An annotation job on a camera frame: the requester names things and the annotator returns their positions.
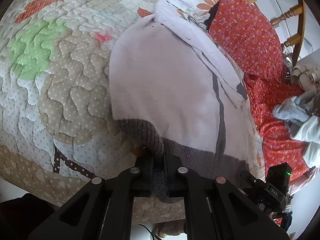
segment orange flower print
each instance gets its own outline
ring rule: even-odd
[[[149,12],[149,11],[147,11],[147,10],[142,9],[142,8],[139,7],[138,10],[137,10],[137,14],[138,14],[141,18],[143,18],[143,17],[146,17],[146,16],[148,16],[148,15],[151,15],[152,12]]]
[[[180,14],[180,16],[185,19],[183,11],[181,11],[180,9],[177,9],[177,13]]]
[[[34,15],[44,7],[57,2],[57,1],[63,1],[63,0],[33,0],[32,2],[28,3],[25,6],[25,12],[19,14],[19,16],[16,18],[15,23],[20,23],[24,19],[29,18],[30,16]]]
[[[205,3],[199,3],[197,7],[201,10],[205,10],[202,15],[205,15],[219,0],[204,0]]]

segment floor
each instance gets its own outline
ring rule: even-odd
[[[0,203],[10,199],[22,197],[23,195],[25,195],[25,193],[28,192],[0,178]],[[152,224],[145,224],[145,226],[150,231],[152,231],[154,227],[154,225]],[[181,234],[179,236],[167,236],[164,239],[187,240],[187,235]],[[144,227],[135,225],[131,228],[130,240],[152,240],[152,237]]]

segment quilted blanket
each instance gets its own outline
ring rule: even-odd
[[[93,177],[134,165],[139,144],[112,119],[108,63],[156,1],[14,0],[0,21],[2,178],[61,206]],[[183,218],[183,201],[135,199],[134,223]]]

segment red floral sheet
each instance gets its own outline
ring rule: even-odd
[[[308,170],[302,158],[306,144],[291,140],[284,122],[272,116],[275,105],[303,93],[282,82],[282,51],[276,31],[245,0],[220,0],[209,34],[245,72],[251,114],[262,137],[266,174],[269,167],[287,162],[292,168],[291,180],[302,176]]]

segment brown polka dot ribbon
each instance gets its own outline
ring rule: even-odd
[[[60,160],[62,159],[66,166],[74,171],[80,172],[82,175],[88,177],[89,179],[93,179],[95,174],[93,172],[88,171],[84,167],[81,167],[78,163],[68,160],[65,155],[62,154],[61,151],[58,150],[57,147],[54,147],[54,165],[53,165],[53,172],[58,173],[60,172]]]

